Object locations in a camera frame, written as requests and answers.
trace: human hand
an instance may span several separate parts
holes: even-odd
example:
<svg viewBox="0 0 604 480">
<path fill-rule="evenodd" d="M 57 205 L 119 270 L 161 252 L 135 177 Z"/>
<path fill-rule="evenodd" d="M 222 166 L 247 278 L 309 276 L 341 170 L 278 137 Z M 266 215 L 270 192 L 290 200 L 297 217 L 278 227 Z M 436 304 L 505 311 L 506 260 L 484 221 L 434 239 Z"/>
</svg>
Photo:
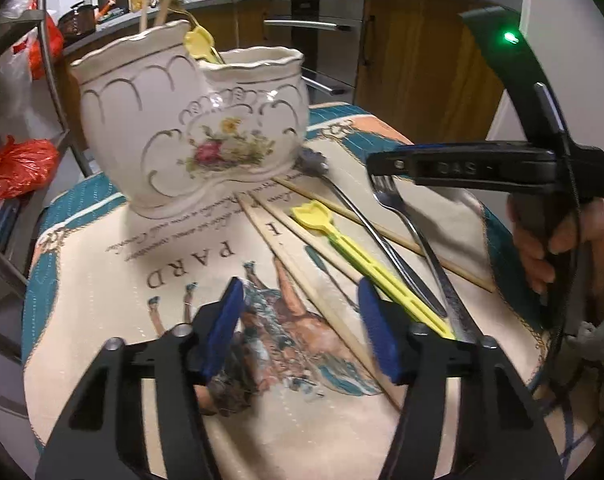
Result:
<svg viewBox="0 0 604 480">
<path fill-rule="evenodd" d="M 527 281 L 538 294 L 546 291 L 548 283 L 553 283 L 556 270 L 544 259 L 545 249 L 542 242 L 519 225 L 515 207 L 509 196 L 508 215 L 513 222 L 513 244 L 520 252 L 522 265 L 527 273 Z M 582 241 L 590 241 L 593 253 L 592 292 L 596 299 L 598 320 L 604 319 L 604 199 L 597 198 L 587 204 L 580 212 Z M 560 254 L 575 247 L 575 219 L 569 215 L 548 241 L 548 251 Z"/>
</svg>

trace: cable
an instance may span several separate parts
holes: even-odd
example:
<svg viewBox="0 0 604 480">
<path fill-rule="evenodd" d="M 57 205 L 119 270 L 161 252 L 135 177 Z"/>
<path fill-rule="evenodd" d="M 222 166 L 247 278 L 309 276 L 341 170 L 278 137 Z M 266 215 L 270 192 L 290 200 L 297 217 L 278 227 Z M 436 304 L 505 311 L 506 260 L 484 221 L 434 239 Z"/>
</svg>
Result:
<svg viewBox="0 0 604 480">
<path fill-rule="evenodd" d="M 580 196 L 578 194 L 577 184 L 575 183 L 575 174 L 573 173 L 573 164 L 571 162 L 571 150 L 569 146 L 569 136 L 566 132 L 561 132 L 562 136 L 562 160 L 566 167 L 566 171 L 569 177 L 569 184 L 571 186 L 571 196 L 573 199 L 573 218 L 575 219 L 575 249 L 571 251 L 571 261 L 569 266 L 569 279 L 566 282 L 564 294 L 562 295 L 561 308 L 556 314 L 556 322 L 554 323 L 554 330 L 551 335 L 551 343 L 546 354 L 546 360 L 540 368 L 540 371 L 533 378 L 528 388 L 533 394 L 542 384 L 546 383 L 546 380 L 550 374 L 550 369 L 555 363 L 555 360 L 560 353 L 562 348 L 562 340 L 564 339 L 564 327 L 566 324 L 566 314 L 569 308 L 569 299 L 571 290 L 573 288 L 573 281 L 575 280 L 578 262 L 580 260 L 580 251 L 582 250 L 582 226 L 580 225 Z"/>
</svg>

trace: dishwasher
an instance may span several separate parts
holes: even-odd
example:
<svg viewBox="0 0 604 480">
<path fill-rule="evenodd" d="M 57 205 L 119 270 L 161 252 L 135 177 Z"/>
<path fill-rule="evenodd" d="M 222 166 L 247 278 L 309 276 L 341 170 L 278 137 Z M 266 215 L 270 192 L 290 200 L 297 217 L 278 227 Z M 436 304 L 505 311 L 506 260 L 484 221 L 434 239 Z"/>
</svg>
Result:
<svg viewBox="0 0 604 480">
<path fill-rule="evenodd" d="M 352 103 L 364 0 L 274 0 L 264 20 L 268 44 L 304 54 L 310 104 Z"/>
</svg>

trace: fork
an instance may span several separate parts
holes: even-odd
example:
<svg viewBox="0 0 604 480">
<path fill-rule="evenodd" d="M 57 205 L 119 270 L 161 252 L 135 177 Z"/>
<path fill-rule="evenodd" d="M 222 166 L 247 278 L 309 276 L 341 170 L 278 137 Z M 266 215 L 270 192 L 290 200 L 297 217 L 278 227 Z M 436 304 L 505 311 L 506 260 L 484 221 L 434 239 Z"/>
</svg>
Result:
<svg viewBox="0 0 604 480">
<path fill-rule="evenodd" d="M 372 175 L 369 173 L 368 179 L 375 199 L 382 207 L 393 211 L 400 217 L 421 248 L 422 254 L 426 258 L 439 286 L 439 291 L 451 322 L 451 329 L 456 338 L 461 341 L 476 342 L 482 336 L 482 332 L 468 313 L 455 287 L 453 287 L 453 284 L 448 279 L 447 273 L 442 268 L 429 241 L 419 231 L 415 223 L 413 223 L 406 203 L 400 195 L 393 177 L 391 175 Z"/>
</svg>

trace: green led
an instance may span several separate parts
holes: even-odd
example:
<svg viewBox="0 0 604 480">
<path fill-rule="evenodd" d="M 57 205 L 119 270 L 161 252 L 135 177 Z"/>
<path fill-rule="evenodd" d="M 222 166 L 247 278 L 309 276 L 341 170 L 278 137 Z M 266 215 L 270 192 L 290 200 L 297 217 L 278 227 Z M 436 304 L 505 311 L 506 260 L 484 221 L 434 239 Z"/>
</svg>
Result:
<svg viewBox="0 0 604 480">
<path fill-rule="evenodd" d="M 518 37 L 515 34 L 513 34 L 512 32 L 505 32 L 504 33 L 504 39 L 506 41 L 508 41 L 509 43 L 513 43 L 513 44 L 516 44 L 516 43 L 520 42 L 520 40 L 518 39 Z"/>
</svg>

